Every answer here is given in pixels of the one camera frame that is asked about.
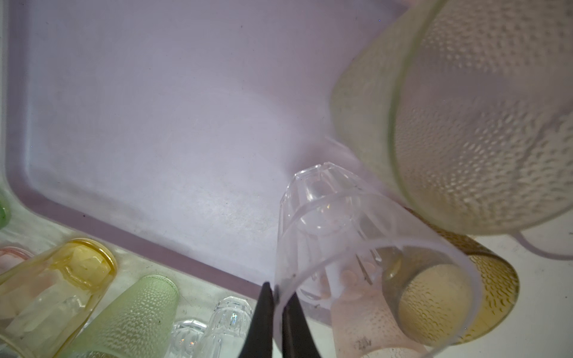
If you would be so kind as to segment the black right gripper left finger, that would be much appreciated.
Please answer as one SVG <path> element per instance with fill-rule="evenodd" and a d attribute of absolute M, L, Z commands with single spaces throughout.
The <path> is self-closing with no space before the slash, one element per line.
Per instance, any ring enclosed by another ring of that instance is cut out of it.
<path fill-rule="evenodd" d="M 270 358 L 273 352 L 275 301 L 269 282 L 261 287 L 257 306 L 239 358 Z"/>

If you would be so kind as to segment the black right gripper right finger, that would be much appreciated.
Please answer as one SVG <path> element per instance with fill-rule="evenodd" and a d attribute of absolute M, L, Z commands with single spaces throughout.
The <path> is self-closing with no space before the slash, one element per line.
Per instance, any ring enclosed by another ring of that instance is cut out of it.
<path fill-rule="evenodd" d="M 282 354 L 285 358 L 321 358 L 296 293 L 282 313 Z"/>

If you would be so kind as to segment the small clear glass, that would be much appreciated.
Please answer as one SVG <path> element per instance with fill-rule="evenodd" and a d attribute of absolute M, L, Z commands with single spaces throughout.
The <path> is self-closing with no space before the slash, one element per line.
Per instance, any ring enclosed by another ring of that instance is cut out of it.
<path fill-rule="evenodd" d="M 197 319 L 175 322 L 165 358 L 191 358 L 206 329 L 207 325 Z"/>

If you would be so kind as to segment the amber brown glass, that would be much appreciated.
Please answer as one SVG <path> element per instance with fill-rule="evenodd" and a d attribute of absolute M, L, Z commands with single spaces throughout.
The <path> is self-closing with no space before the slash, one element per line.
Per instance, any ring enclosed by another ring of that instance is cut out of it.
<path fill-rule="evenodd" d="M 519 276 L 509 262 L 467 235 L 427 225 L 463 252 L 480 275 L 480 308 L 456 343 L 476 340 L 511 313 L 519 298 Z M 464 278 L 447 257 L 426 249 L 405 248 L 384 279 L 383 294 L 404 334 L 417 343 L 435 347 L 463 322 L 473 297 Z"/>

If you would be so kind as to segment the large pale green glass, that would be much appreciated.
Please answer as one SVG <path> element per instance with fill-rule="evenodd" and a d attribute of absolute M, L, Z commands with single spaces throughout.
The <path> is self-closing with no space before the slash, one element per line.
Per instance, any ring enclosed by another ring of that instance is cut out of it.
<path fill-rule="evenodd" d="M 340 139 L 429 222 L 530 228 L 572 208 L 572 3 L 421 1 L 330 100 Z"/>

